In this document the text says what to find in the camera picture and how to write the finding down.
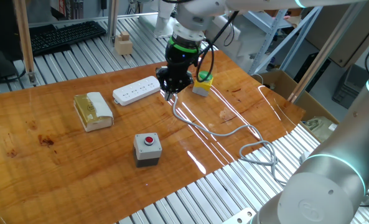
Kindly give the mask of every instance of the power strip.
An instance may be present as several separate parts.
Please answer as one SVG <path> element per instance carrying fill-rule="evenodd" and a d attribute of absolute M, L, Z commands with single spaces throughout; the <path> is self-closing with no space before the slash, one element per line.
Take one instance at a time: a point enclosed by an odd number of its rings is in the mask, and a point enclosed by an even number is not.
<path fill-rule="evenodd" d="M 150 76 L 117 88 L 114 90 L 112 96 L 115 99 L 115 103 L 126 106 L 160 90 L 158 79 Z"/>

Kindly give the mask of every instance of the black keyboard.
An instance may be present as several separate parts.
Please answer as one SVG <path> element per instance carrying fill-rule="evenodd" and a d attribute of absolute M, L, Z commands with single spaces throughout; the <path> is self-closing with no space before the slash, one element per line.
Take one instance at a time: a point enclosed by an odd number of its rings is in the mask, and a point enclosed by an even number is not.
<path fill-rule="evenodd" d="M 30 36 L 32 53 L 39 55 L 47 50 L 98 37 L 105 33 L 105 29 L 95 21 L 82 22 L 61 29 L 36 33 Z"/>

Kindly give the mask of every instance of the red button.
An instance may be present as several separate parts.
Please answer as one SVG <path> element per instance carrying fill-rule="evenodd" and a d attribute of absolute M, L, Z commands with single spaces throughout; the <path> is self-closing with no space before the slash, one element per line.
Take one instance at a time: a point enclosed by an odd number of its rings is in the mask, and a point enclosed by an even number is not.
<path fill-rule="evenodd" d="M 146 145 L 150 146 L 154 143 L 154 139 L 152 137 L 146 137 L 144 140 L 144 143 L 146 143 Z"/>

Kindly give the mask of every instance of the wooden block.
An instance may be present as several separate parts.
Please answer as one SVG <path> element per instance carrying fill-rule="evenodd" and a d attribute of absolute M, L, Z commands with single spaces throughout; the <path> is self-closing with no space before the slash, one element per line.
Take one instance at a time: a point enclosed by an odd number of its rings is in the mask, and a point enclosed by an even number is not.
<path fill-rule="evenodd" d="M 133 51 L 133 43 L 130 40 L 117 41 L 115 43 L 115 50 L 120 55 L 131 54 Z"/>
<path fill-rule="evenodd" d="M 129 35 L 128 31 L 122 31 L 121 36 L 122 36 L 123 41 L 127 41 L 130 38 L 130 35 Z"/>

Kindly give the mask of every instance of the gray cable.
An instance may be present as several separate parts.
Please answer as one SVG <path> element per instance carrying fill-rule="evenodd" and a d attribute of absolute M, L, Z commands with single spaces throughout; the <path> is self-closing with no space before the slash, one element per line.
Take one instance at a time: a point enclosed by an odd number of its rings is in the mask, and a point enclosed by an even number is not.
<path fill-rule="evenodd" d="M 259 75 L 259 74 L 257 74 L 257 73 L 254 73 L 254 74 L 252 74 L 252 75 L 257 75 L 257 76 L 259 76 L 260 78 L 261 78 L 261 84 L 262 85 L 264 85 L 264 80 L 263 80 L 263 77 L 261 76 L 261 75 Z"/>
<path fill-rule="evenodd" d="M 276 155 L 275 146 L 274 146 L 273 144 L 271 144 L 271 142 L 269 142 L 269 141 L 265 141 L 265 140 L 263 139 L 263 137 L 261 136 L 260 132 L 259 132 L 259 131 L 258 131 L 258 130 L 253 126 L 253 125 L 250 125 L 250 124 L 242 125 L 242 126 L 240 126 L 239 128 L 236 128 L 234 131 L 232 131 L 232 132 L 230 132 L 230 133 L 227 133 L 227 134 L 217 134 L 217 133 L 213 133 L 213 132 L 211 132 L 211 131 L 209 131 L 209 130 L 207 130 L 207 129 L 205 129 L 205 128 L 203 128 L 203 127 L 201 127 L 201 126 L 197 125 L 197 124 L 194 124 L 194 123 L 193 123 L 193 122 L 191 122 L 191 121 L 187 121 L 186 119 L 184 119 L 184 118 L 182 118 L 181 116 L 179 116 L 179 115 L 176 113 L 176 104 L 177 104 L 177 99 L 178 99 L 178 97 L 177 97 L 177 95 L 175 94 L 175 100 L 174 100 L 174 104 L 173 104 L 173 114 L 174 114 L 174 116 L 175 116 L 177 119 L 179 119 L 179 120 L 181 120 L 181 121 L 183 121 L 183 122 L 185 122 L 185 123 L 187 123 L 187 124 L 189 124 L 189 125 L 195 126 L 195 127 L 199 128 L 199 129 L 201 129 L 202 131 L 205 131 L 206 133 L 212 134 L 212 135 L 214 135 L 214 136 L 226 137 L 226 136 L 230 136 L 230 135 L 232 135 L 232 134 L 236 133 L 236 132 L 237 132 L 238 130 L 240 130 L 240 129 L 243 129 L 243 128 L 253 128 L 253 129 L 256 131 L 256 133 L 258 134 L 258 136 L 260 137 L 260 141 L 255 142 L 255 143 L 246 144 L 246 145 L 242 146 L 242 147 L 241 147 L 241 149 L 240 149 L 240 157 L 241 157 L 240 159 L 241 159 L 242 161 L 251 162 L 251 163 L 254 163 L 254 164 L 259 164 L 259 165 L 262 165 L 262 166 L 271 166 L 271 175 L 273 176 L 274 180 L 275 180 L 276 182 L 278 182 L 282 187 L 284 187 L 284 185 L 286 184 L 286 182 L 285 182 L 285 181 L 282 181 L 282 180 L 279 180 L 279 179 L 277 179 L 277 177 L 276 177 L 276 165 L 277 165 L 277 163 L 279 162 L 279 159 L 277 158 L 277 155 Z M 246 157 L 242 154 L 242 151 L 243 151 L 246 147 L 256 146 L 256 145 L 259 145 L 259 144 L 263 144 L 263 146 L 264 146 L 264 147 L 269 151 L 269 153 L 270 153 L 270 161 L 269 161 L 269 162 L 254 161 L 254 160 L 251 160 L 251 159 L 246 158 Z"/>

